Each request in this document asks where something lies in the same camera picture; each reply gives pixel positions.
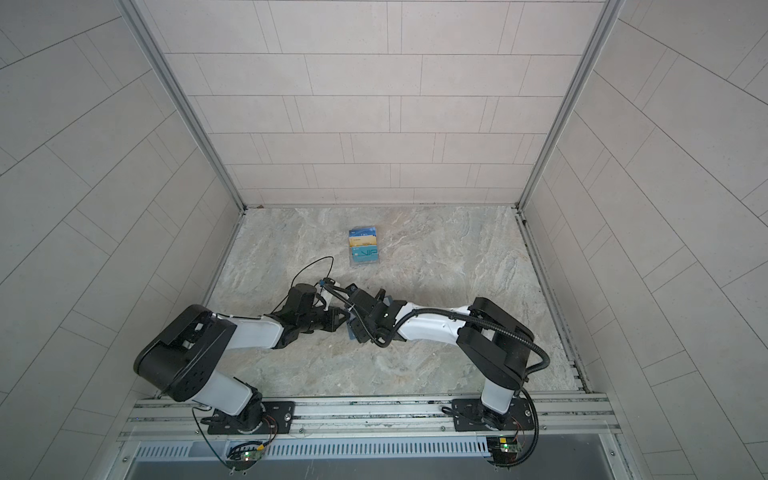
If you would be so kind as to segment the gold VIP card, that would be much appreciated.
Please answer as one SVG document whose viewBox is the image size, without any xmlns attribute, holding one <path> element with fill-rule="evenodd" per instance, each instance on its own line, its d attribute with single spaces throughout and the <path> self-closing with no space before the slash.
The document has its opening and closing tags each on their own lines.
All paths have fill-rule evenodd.
<svg viewBox="0 0 768 480">
<path fill-rule="evenodd" d="M 367 246 L 367 245 L 376 245 L 377 239 L 372 236 L 366 236 L 366 237 L 352 237 L 349 239 L 349 244 L 351 247 L 358 247 L 358 246 Z"/>
</svg>

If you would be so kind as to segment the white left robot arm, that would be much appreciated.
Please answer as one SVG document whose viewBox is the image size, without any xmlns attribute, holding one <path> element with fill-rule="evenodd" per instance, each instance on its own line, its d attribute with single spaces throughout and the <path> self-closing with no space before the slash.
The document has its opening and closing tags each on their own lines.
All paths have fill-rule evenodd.
<svg viewBox="0 0 768 480">
<path fill-rule="evenodd" d="M 334 332 L 350 318 L 310 284 L 289 289 L 285 304 L 259 317 L 216 313 L 192 304 L 136 357 L 134 372 L 177 402 L 202 392 L 226 350 L 282 349 L 301 334 Z"/>
</svg>

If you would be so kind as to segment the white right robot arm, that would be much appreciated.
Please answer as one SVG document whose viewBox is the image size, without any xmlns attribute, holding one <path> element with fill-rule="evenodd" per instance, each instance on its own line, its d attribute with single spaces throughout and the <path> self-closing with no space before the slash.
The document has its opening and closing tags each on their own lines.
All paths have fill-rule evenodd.
<svg viewBox="0 0 768 480">
<path fill-rule="evenodd" d="M 387 348 L 395 342 L 433 341 L 458 347 L 485 377 L 481 402 L 496 415 L 509 413 L 528 377 L 549 365 L 533 333 L 487 298 L 458 308 L 424 307 L 387 300 L 362 289 L 346 299 L 351 328 L 361 342 Z"/>
</svg>

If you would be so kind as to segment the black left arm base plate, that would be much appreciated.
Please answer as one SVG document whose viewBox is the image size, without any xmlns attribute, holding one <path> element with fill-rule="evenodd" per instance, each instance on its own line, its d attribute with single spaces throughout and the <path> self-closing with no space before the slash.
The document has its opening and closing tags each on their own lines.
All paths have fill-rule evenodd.
<svg viewBox="0 0 768 480">
<path fill-rule="evenodd" d="M 281 435 L 290 432 L 296 404 L 292 401 L 261 401 L 247 405 L 238 416 L 215 409 L 201 420 L 210 435 Z"/>
</svg>

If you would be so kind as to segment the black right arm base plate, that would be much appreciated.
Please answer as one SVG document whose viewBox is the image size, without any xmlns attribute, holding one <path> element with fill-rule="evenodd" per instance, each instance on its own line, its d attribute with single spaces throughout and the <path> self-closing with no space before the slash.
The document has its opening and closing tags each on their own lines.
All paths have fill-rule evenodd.
<svg viewBox="0 0 768 480">
<path fill-rule="evenodd" d="M 513 398 L 505 414 L 482 404 L 479 398 L 453 399 L 448 407 L 458 432 L 533 431 L 535 421 L 530 402 Z"/>
</svg>

